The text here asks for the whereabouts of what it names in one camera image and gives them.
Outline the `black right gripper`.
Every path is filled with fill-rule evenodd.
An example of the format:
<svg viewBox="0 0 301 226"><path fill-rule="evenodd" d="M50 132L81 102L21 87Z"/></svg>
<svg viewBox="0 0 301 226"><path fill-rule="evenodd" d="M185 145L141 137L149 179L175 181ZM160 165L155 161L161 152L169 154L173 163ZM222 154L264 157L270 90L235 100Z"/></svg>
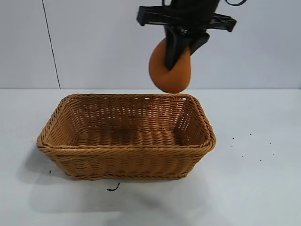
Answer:
<svg viewBox="0 0 301 226"><path fill-rule="evenodd" d="M189 39L179 27L188 31L206 31L208 29L233 31L237 21L226 15L216 13L219 0L165 0L159 6L140 6L137 22L165 26L166 54L165 66L171 70L189 46L193 54L210 38L207 32L193 33Z"/></svg>

